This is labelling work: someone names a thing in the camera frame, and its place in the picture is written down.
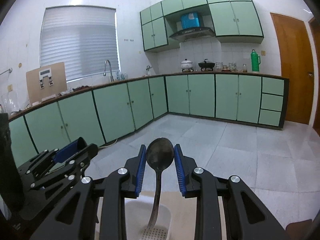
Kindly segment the green kitchen cabinets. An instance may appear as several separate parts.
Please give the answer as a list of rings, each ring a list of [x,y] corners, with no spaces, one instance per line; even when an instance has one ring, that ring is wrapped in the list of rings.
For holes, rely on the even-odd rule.
[[[11,150],[21,165],[79,137],[103,146],[168,113],[282,129],[288,97],[289,80],[274,75],[180,73],[116,81],[15,114]]]
[[[209,27],[222,43],[261,43],[263,29],[253,0],[163,0],[140,12],[144,51],[177,49],[170,36],[182,29],[181,16],[197,12],[200,27]]]

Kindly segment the green thermos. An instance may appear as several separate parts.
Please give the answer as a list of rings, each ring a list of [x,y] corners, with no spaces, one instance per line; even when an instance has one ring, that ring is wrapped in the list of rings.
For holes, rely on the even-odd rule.
[[[253,49],[251,52],[251,65],[252,65],[252,72],[258,73],[260,71],[260,56],[257,52]]]

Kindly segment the blue box above hood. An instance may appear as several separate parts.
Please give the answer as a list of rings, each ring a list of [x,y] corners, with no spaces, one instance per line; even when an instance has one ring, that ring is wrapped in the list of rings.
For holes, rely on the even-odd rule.
[[[181,16],[182,29],[200,27],[200,20],[197,12],[190,12]]]

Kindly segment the beige table mat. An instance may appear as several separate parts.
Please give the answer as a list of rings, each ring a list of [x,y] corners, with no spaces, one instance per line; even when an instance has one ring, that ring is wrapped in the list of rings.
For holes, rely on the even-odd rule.
[[[154,197],[150,191],[144,191],[141,195]],[[162,192],[160,204],[171,212],[170,239],[194,239],[197,199],[185,199],[180,192]]]

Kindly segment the range hood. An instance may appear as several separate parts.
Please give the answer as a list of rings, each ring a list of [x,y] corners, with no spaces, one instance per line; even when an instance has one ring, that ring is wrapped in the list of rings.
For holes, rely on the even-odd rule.
[[[170,38],[179,42],[185,42],[187,40],[193,40],[193,39],[202,38],[206,36],[215,37],[215,33],[212,30],[212,28],[193,27],[193,28],[183,29],[172,34]]]

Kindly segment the brown wooden door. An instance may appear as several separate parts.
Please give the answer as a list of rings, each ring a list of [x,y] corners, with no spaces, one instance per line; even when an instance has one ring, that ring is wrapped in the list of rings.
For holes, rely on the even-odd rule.
[[[281,75],[289,79],[286,120],[308,124],[311,117],[314,78],[313,57],[305,23],[271,14],[280,52]]]
[[[315,111],[315,118],[313,121],[313,129],[319,134],[319,23],[313,17],[309,21],[312,38],[315,44],[315,52],[316,52],[316,63],[315,63],[315,70],[317,74],[315,74],[315,85],[317,85],[317,95],[316,95],[316,111]]]

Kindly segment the cardboard box with label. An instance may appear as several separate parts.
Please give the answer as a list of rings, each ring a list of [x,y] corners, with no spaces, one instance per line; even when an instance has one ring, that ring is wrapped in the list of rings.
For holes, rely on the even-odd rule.
[[[59,62],[26,72],[30,104],[43,102],[67,90],[65,63]]]

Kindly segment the brown wooden stool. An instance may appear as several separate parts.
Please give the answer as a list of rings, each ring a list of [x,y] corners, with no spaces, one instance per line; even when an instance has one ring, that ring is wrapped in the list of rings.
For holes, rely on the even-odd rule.
[[[311,219],[290,223],[286,226],[285,231],[287,232],[291,240],[299,240],[305,235],[311,223]]]

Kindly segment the white pot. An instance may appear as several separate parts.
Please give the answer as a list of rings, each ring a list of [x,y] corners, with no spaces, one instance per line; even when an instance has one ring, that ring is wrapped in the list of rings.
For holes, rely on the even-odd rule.
[[[181,69],[182,69],[182,72],[193,72],[194,71],[193,62],[188,59],[184,59],[181,62]]]

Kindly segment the metal spoon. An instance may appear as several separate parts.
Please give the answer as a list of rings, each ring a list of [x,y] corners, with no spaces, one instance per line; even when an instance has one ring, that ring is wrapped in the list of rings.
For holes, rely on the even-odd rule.
[[[159,201],[161,197],[162,172],[166,170],[174,160],[174,147],[169,139],[157,138],[147,148],[146,161],[156,173],[156,190],[151,216],[147,230],[153,229],[157,222]]]

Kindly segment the white twin utensil holder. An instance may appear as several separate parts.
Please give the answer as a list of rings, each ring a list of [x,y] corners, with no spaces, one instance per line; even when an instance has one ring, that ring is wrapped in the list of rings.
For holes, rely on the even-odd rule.
[[[137,199],[125,199],[125,223],[127,239],[170,239],[171,212],[159,205],[155,226],[147,230],[153,208],[153,198],[141,195]]]

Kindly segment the black wok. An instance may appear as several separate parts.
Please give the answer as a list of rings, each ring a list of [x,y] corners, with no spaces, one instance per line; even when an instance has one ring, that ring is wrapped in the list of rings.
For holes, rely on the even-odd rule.
[[[198,65],[202,72],[212,72],[215,67],[215,63],[210,62],[208,59],[204,59],[202,62],[199,62]]]

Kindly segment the glass jars on counter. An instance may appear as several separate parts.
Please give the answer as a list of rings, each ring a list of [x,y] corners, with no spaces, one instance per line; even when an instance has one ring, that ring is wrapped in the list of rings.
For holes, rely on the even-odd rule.
[[[246,64],[243,64],[242,66],[237,66],[235,62],[230,62],[229,64],[224,64],[223,62],[216,62],[215,67],[217,71],[222,72],[247,72]]]

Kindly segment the green upper kitchen cabinets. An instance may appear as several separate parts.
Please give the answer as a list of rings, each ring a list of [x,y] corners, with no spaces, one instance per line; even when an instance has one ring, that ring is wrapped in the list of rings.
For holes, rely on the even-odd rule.
[[[182,29],[181,16],[197,12],[200,27],[209,27],[222,43],[261,43],[263,29],[253,0],[163,0],[140,12],[144,51],[177,49],[170,36]]]

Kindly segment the window blind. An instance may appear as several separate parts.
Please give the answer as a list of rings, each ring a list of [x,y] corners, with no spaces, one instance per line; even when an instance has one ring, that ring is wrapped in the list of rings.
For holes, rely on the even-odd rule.
[[[40,65],[65,63],[67,81],[120,70],[116,10],[95,6],[47,8]]]

